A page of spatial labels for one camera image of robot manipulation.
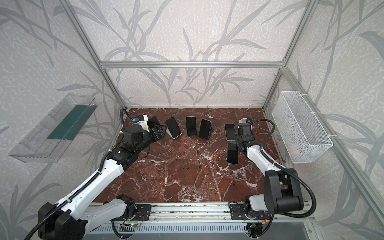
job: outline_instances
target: wire mesh basket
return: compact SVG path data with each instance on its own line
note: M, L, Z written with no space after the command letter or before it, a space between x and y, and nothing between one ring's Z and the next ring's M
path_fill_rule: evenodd
M272 116L293 163L313 162L333 146L298 91L281 92Z

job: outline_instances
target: black bracket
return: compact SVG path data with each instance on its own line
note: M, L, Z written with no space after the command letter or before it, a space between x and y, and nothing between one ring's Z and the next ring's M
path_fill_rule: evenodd
M136 211L137 214L135 215L135 217L132 220L148 221L149 216L151 214L152 205L151 204L136 204L135 206L137 207L137 211Z
M229 210L231 213L231 220L249 220L249 218L245 216L243 204L230 203ZM265 215L266 214L264 212L260 212L258 213L258 215L255 216L256 218L254 220L265 220ZM267 214L266 218L267 220L270 220L271 215Z

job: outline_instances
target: patterned wallpaper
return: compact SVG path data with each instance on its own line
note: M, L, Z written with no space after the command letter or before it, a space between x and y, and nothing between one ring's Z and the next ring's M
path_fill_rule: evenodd
M111 91L56 1L0 1L0 239L24 239L38 209L93 172L118 129ZM68 93L98 105L57 163L23 163L10 150Z
M71 0L71 4L103 61L280 61L307 0ZM140 107L260 107L276 72L109 70L126 104Z
M279 93L292 90L293 88L282 76L265 110L266 118L273 120L271 112ZM275 129L273 140L284 164L295 168L300 178L315 193L317 208L314 216L325 240L384 239L384 229L332 149L313 163L292 164L278 128ZM302 192L305 200L311 200L305 189L302 189Z
M383 7L384 1L319 4L288 63L382 196ZM283 78L267 107L267 117L278 92L287 90L291 88ZM274 138L281 155L289 159L278 131ZM383 228L332 150L294 168L316 194L315 217L326 239L384 239Z
M109 71L126 105L136 107L260 108L276 73L274 68L116 68Z
M384 1L319 5L288 66L384 197Z
M280 61L306 0L71 0L103 61Z

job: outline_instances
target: black smartphone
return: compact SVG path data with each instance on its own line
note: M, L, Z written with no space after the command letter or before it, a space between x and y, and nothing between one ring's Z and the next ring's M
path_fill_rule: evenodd
M153 116L150 119L148 119L147 124L149 128L153 128L156 125L160 125L156 116Z
M228 143L227 163L229 163L229 164L238 164L239 163L237 145L234 143Z
M202 119L200 123L199 137L204 138L205 140L209 139L211 132L212 122Z
M227 141L236 140L235 125L232 123L225 124L225 137Z
M171 135L173 139L181 135L181 131L180 131L179 125L176 122L175 117L171 117L167 119L166 125L167 125L167 133Z
M187 136L197 135L196 117L186 117L185 126L187 127Z

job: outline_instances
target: transparent plastic container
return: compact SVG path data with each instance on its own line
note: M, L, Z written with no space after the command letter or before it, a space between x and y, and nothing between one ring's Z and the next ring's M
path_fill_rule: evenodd
M68 94L9 155L22 162L57 162L97 107L93 100Z

